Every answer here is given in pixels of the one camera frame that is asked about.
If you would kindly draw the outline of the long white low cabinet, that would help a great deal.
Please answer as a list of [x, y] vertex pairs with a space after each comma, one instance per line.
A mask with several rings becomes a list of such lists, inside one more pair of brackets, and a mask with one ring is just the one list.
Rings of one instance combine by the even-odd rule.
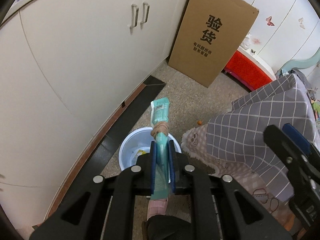
[[25, 0], [1, 27], [1, 206], [40, 224], [72, 167], [169, 55], [186, 0]]

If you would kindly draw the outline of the tall brown cardboard box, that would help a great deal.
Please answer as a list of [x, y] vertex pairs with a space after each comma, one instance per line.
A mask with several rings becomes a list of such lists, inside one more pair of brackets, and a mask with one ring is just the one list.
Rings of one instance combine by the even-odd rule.
[[259, 10], [244, 0], [189, 0], [169, 66], [209, 87], [258, 14]]

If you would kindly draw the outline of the teal snack wrapper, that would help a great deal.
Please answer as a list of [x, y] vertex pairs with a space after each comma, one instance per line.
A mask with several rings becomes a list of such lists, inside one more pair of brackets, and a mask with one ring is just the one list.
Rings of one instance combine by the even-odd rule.
[[151, 200], [167, 199], [169, 195], [169, 106], [167, 97], [151, 102], [151, 136], [156, 143], [155, 189]]

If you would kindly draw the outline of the blue plastic trash bin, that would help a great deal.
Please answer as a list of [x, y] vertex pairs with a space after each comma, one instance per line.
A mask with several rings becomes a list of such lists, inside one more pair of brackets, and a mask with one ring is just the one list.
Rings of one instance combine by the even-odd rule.
[[122, 171], [136, 165], [140, 155], [150, 152], [151, 142], [154, 141], [151, 131], [151, 127], [139, 128], [131, 132], [121, 143], [118, 161]]

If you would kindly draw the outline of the red storage box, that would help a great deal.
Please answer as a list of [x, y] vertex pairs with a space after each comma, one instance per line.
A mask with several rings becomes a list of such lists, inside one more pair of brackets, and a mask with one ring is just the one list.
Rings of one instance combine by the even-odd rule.
[[263, 70], [238, 50], [223, 70], [231, 74], [250, 91], [272, 82], [272, 79]]

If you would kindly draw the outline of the white wardrobe with butterflies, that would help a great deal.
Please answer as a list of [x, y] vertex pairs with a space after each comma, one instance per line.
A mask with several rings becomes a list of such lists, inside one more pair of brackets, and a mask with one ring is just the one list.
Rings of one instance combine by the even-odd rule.
[[319, 48], [319, 17], [308, 0], [244, 0], [259, 10], [250, 48], [277, 72], [287, 61], [311, 58]]

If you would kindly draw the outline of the grey checked tablecloth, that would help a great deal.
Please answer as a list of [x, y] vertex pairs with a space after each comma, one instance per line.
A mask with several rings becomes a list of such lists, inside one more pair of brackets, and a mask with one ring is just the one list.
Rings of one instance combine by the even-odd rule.
[[283, 76], [233, 101], [232, 110], [213, 117], [207, 128], [207, 153], [247, 165], [280, 201], [293, 196], [287, 178], [282, 127], [291, 124], [319, 146], [319, 133], [307, 89], [296, 74]]

